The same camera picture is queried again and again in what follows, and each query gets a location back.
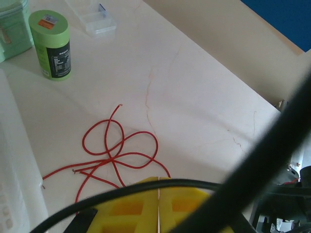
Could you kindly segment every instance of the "yellow foam insert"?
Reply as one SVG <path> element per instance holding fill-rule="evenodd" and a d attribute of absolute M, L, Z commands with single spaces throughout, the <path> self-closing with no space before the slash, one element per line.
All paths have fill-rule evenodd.
<path fill-rule="evenodd" d="M 157 181 L 150 177 L 141 182 Z M 87 233 L 157 233 L 158 190 L 129 195 L 95 207 Z"/>
<path fill-rule="evenodd" d="M 210 195 L 197 188 L 162 188 L 159 199 L 159 219 L 161 233 L 169 233 L 191 214 Z M 230 227 L 222 233 L 234 233 Z"/>

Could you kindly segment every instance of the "black label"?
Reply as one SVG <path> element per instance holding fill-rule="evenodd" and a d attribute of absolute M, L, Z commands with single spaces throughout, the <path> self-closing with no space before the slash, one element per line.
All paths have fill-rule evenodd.
<path fill-rule="evenodd" d="M 62 78 L 71 71 L 70 45 L 57 49 L 47 48 L 52 78 Z"/>

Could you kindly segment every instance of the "white table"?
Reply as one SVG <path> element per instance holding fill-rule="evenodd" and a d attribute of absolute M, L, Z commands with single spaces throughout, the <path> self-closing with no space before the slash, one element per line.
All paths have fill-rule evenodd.
<path fill-rule="evenodd" d="M 31 11 L 55 10 L 70 22 L 72 77 L 68 80 L 43 78 L 34 48 L 0 64 L 41 174 L 98 159 L 83 151 L 82 136 L 122 103 L 115 119 L 126 133 L 156 133 L 157 159 L 172 177 L 223 181 L 277 110 L 144 2 L 110 0 L 105 6 L 118 23 L 112 42 L 86 35 L 63 0 L 30 0 Z M 94 151 L 104 148 L 103 128 L 88 138 Z M 119 138 L 112 127 L 110 145 Z M 139 136 L 124 151 L 152 154 L 154 142 Z M 145 161 L 135 156 L 125 160 Z M 126 184 L 165 176 L 156 164 L 140 171 L 120 167 L 120 172 Z M 97 175 L 118 183 L 112 165 L 102 167 Z M 44 182 L 49 214 L 74 202 L 84 178 L 67 170 Z M 90 180 L 81 198 L 108 189 L 109 185 Z"/>

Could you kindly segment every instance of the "mint green canister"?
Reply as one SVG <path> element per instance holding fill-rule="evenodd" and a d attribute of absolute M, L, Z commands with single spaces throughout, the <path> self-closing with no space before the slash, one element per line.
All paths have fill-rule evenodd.
<path fill-rule="evenodd" d="M 0 0 L 0 62 L 34 45 L 29 14 L 28 0 Z"/>
<path fill-rule="evenodd" d="M 65 17 L 55 11 L 41 10 L 29 17 L 42 73 L 45 77 L 61 81 L 70 76 L 70 34 Z"/>

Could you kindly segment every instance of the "green container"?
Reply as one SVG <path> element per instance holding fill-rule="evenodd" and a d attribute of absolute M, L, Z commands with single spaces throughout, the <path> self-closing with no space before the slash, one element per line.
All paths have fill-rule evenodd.
<path fill-rule="evenodd" d="M 45 77 L 61 81 L 70 76 L 69 25 L 61 14 L 41 10 L 29 17 L 42 73 Z"/>
<path fill-rule="evenodd" d="M 0 0 L 0 62 L 34 45 L 29 14 L 28 0 Z"/>

